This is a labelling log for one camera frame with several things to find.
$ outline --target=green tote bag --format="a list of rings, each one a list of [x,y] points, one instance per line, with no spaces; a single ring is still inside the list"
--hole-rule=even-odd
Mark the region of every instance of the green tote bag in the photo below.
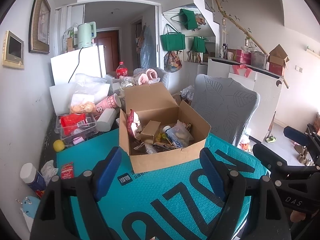
[[[166,24],[165,26],[167,27],[167,34],[160,35],[163,50],[184,50],[186,48],[185,35],[178,32],[169,24]],[[168,26],[175,32],[169,32]]]
[[[205,41],[207,39],[204,37],[193,37],[193,43],[191,50],[195,52],[205,53]]]
[[[172,18],[177,17],[177,16],[181,16],[182,22],[179,22],[176,20],[173,20],[173,21],[183,23],[184,27],[187,30],[194,30],[194,29],[198,28],[198,24],[196,21],[196,16],[195,16],[194,11],[180,9],[180,13],[176,16],[171,17],[171,20],[172,20]]]

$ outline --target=mint green kettle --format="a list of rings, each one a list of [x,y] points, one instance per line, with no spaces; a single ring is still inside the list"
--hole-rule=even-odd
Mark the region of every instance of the mint green kettle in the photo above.
[[[83,23],[78,26],[78,49],[91,47],[92,39],[97,36],[95,22]]]

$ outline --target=chair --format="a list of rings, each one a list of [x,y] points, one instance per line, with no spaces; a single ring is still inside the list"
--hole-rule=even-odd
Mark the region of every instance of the chair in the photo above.
[[[210,132],[238,146],[257,109],[260,95],[233,78],[196,77],[191,107],[210,125]]]

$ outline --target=brown door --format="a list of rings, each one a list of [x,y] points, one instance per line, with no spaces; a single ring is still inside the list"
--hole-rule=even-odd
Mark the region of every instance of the brown door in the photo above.
[[[97,32],[97,37],[94,42],[98,45],[103,45],[104,61],[106,71],[116,71],[119,66],[119,41],[118,31]]]

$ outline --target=yellow ball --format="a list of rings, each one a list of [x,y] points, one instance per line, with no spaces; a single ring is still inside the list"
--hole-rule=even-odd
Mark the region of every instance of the yellow ball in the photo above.
[[[56,141],[53,143],[53,149],[54,149],[56,152],[61,152],[64,148],[65,148],[64,143],[63,143],[63,141],[61,141],[61,140],[56,140]]]

